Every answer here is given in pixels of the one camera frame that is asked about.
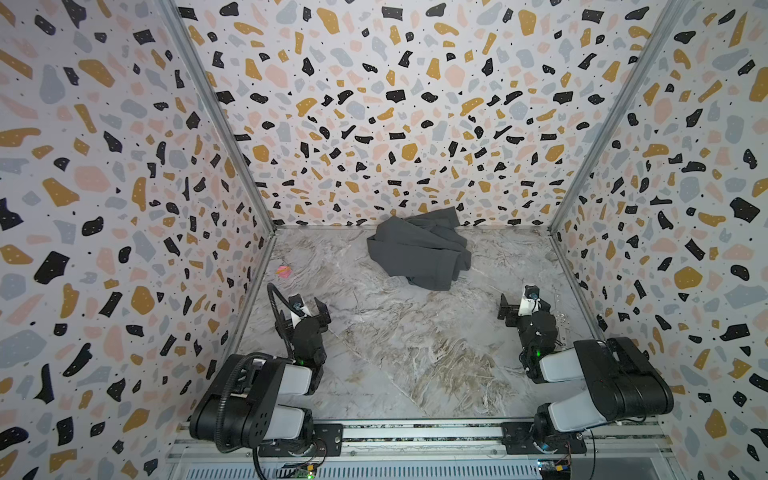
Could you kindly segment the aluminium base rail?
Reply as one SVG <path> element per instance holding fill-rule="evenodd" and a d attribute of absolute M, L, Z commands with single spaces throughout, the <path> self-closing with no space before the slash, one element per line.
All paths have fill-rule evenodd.
<path fill-rule="evenodd" d="M 222 454 L 183 430 L 161 479 L 682 479 L 659 423 L 619 423 L 536 446 L 521 418 L 323 420 L 303 457 Z"/>

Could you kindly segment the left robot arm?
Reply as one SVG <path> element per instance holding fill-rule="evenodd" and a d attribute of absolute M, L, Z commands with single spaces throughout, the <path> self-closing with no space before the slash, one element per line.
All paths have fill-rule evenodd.
<path fill-rule="evenodd" d="M 292 356 L 230 355 L 190 417 L 192 438 L 209 441 L 222 453 L 264 448 L 299 456 L 315 448 L 312 412 L 281 401 L 318 389 L 327 360 L 322 334 L 331 316 L 320 300 L 315 301 L 315 311 L 299 295 L 289 301 L 302 314 L 286 316 L 280 311 L 276 328 Z"/>

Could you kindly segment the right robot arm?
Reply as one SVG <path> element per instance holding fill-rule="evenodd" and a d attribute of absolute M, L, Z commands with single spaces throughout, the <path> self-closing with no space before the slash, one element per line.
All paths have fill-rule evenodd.
<path fill-rule="evenodd" d="M 517 330 L 519 361 L 529 380 L 585 385 L 565 400 L 540 405 L 530 421 L 504 423 L 502 444 L 509 454 L 584 453 L 581 435 L 591 428 L 639 423 L 673 410 L 671 387 L 632 340 L 578 340 L 562 349 L 550 305 L 537 297 L 524 297 L 518 304 L 502 297 L 498 318 Z"/>

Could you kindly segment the pink sticker on table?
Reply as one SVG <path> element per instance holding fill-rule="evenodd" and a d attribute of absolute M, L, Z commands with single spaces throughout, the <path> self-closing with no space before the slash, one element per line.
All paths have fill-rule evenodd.
<path fill-rule="evenodd" d="M 292 273 L 293 273 L 293 270 L 292 270 L 292 268 L 291 268 L 290 266 L 287 266 L 287 265 L 282 265 L 282 266 L 280 266 L 280 267 L 277 269 L 277 271 L 276 271 L 276 275 L 277 275 L 279 278 L 283 278 L 283 279 L 287 279 L 287 278 L 290 278 L 290 277 L 291 277 L 291 275 L 292 275 Z"/>

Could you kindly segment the dark grey jacket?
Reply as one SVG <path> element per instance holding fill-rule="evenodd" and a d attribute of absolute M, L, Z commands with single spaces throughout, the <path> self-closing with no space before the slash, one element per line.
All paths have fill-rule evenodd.
<path fill-rule="evenodd" d="M 403 277 L 431 291 L 448 291 L 463 271 L 471 269 L 472 254 L 467 240 L 456 232 L 458 226 L 453 207 L 391 217 L 367 238 L 368 253 L 391 277 Z"/>

